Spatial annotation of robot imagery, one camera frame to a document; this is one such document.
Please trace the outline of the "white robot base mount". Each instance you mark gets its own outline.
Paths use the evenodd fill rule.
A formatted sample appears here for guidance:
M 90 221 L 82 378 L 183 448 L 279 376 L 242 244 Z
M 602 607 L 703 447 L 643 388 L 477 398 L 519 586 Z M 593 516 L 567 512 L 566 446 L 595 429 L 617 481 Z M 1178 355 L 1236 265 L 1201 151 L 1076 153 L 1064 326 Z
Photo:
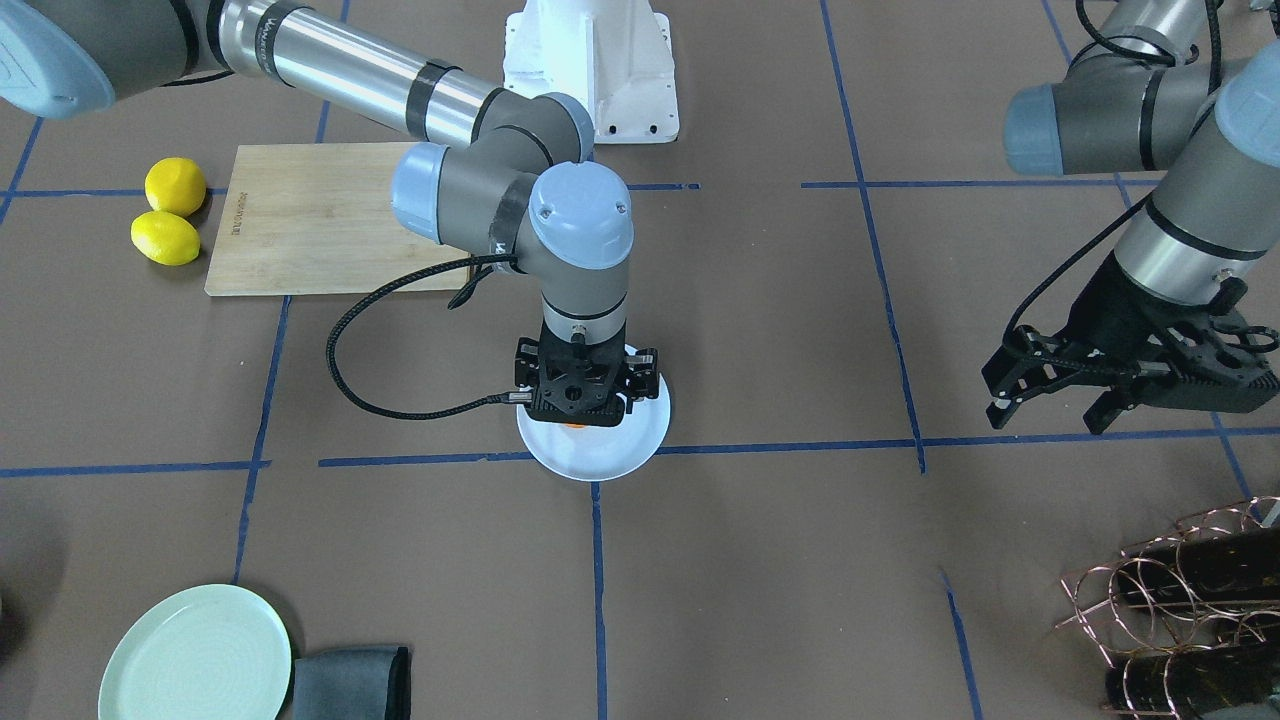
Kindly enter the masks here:
M 669 18 L 649 1 L 526 1 L 504 26 L 504 86 L 576 99 L 596 143 L 680 136 Z

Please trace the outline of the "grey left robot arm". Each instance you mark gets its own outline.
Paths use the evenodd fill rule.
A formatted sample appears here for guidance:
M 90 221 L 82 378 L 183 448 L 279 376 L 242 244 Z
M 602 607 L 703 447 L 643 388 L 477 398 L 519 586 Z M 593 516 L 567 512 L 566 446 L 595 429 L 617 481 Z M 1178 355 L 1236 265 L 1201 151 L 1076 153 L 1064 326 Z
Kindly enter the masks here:
M 1245 275 L 1277 245 L 1277 45 L 1225 61 L 1216 1 L 1120 1 L 1056 85 L 1025 88 L 1004 123 L 1024 176 L 1160 170 L 1108 225 L 1120 240 L 1042 333 L 1012 315 L 983 366 L 1000 429 L 1027 401 L 1096 386 L 1103 433 L 1140 405 L 1252 413 L 1277 395 L 1277 332 L 1238 310 Z

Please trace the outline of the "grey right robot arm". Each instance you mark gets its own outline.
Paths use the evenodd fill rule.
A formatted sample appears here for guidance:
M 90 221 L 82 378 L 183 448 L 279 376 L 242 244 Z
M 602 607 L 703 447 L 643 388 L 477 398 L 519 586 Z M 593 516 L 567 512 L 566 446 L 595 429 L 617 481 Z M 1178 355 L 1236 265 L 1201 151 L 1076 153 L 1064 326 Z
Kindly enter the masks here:
M 305 1 L 5 1 L 3 100 L 44 119 L 102 111 L 206 76 L 275 85 L 410 141 L 390 213 L 463 259 L 402 275 L 332 328 L 328 372 L 366 413 L 426 421 L 509 404 L 535 421 L 617 427 L 662 401 L 659 355 L 628 348 L 635 227 L 628 186 L 593 160 L 588 110 L 563 94 L 525 97 L 361 31 Z M 515 388 L 436 411 L 378 406 L 347 383 L 338 343 L 376 301 L 471 266 L 526 275 L 540 331 L 515 354 Z

